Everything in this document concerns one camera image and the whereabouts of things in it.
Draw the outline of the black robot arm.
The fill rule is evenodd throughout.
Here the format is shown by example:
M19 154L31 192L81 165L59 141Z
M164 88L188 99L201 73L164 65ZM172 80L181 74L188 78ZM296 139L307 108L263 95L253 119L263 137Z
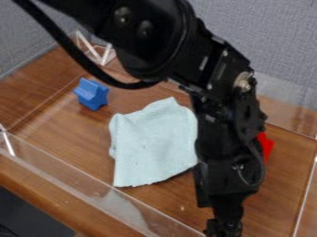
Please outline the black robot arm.
M136 78L172 80L199 120L197 203L213 210L208 237L243 237L245 199L265 178L259 135L267 115L251 61L195 13L188 0L42 0L113 43Z

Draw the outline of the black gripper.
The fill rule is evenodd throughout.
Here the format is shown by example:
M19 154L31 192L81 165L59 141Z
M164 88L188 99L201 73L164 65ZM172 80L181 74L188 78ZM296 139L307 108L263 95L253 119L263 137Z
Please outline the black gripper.
M243 202L264 181L264 150L248 145L237 154L201 161L195 169L200 207L213 207L216 218L208 220L207 237L243 237Z

